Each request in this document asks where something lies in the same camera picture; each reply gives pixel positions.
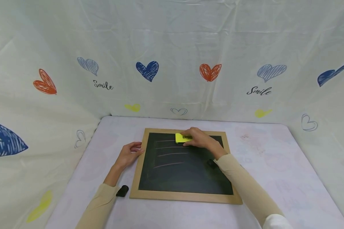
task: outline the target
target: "red heart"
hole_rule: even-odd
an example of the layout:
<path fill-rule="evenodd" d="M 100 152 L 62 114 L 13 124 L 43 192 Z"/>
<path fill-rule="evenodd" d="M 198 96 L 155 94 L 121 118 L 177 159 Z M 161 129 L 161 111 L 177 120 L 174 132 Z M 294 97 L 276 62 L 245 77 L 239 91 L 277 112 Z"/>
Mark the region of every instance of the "red heart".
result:
<path fill-rule="evenodd" d="M 218 77 L 221 68 L 222 64 L 214 66 L 213 69 L 210 69 L 207 64 L 202 64 L 200 65 L 200 74 L 206 81 L 212 82 Z"/>
<path fill-rule="evenodd" d="M 43 69 L 39 69 L 39 76 L 43 81 L 35 80 L 33 82 L 34 87 L 45 94 L 56 94 L 55 84 Z"/>

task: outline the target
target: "white backdrop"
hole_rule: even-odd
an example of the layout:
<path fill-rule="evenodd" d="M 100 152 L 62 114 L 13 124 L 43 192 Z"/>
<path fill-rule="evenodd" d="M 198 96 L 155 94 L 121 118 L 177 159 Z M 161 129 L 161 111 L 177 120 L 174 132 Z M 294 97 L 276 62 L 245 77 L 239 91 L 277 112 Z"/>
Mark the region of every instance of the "white backdrop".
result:
<path fill-rule="evenodd" d="M 344 0 L 1 0 L 0 228 L 44 227 L 110 113 L 282 123 L 344 215 Z"/>

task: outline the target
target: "yellow eraser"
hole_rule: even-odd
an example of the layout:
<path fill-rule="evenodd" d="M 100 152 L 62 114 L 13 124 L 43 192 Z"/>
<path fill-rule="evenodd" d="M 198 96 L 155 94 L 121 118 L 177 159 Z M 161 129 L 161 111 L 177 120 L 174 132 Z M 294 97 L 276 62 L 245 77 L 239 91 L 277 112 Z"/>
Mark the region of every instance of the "yellow eraser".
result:
<path fill-rule="evenodd" d="M 176 133 L 176 143 L 189 142 L 193 139 L 192 136 L 183 136 L 180 133 Z"/>

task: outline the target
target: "yellow heart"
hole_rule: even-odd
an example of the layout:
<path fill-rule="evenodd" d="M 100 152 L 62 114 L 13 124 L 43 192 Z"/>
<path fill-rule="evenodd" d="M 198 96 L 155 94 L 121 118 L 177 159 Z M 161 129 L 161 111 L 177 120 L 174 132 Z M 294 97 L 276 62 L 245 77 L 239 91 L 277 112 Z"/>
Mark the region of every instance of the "yellow heart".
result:
<path fill-rule="evenodd" d="M 133 106 L 131 106 L 130 104 L 125 104 L 125 107 L 133 112 L 140 111 L 140 104 L 134 104 Z"/>
<path fill-rule="evenodd" d="M 262 117 L 266 116 L 267 114 L 269 114 L 271 111 L 273 111 L 273 110 L 270 109 L 268 111 L 263 111 L 262 109 L 258 109 L 257 111 L 255 111 L 255 116 L 257 118 L 262 118 Z"/>
<path fill-rule="evenodd" d="M 38 219 L 50 206 L 52 201 L 52 191 L 48 190 L 41 198 L 41 201 L 29 215 L 27 218 L 27 223 L 32 222 L 36 219 Z"/>

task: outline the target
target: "black chalkboard surface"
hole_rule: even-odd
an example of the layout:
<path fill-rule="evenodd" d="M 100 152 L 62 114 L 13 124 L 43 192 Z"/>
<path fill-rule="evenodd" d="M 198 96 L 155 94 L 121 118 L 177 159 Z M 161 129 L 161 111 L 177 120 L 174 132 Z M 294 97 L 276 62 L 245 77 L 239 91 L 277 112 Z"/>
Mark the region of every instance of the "black chalkboard surface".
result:
<path fill-rule="evenodd" d="M 211 136 L 222 146 L 221 136 Z M 139 190 L 233 195 L 232 185 L 207 149 L 183 147 L 172 133 L 149 133 Z"/>

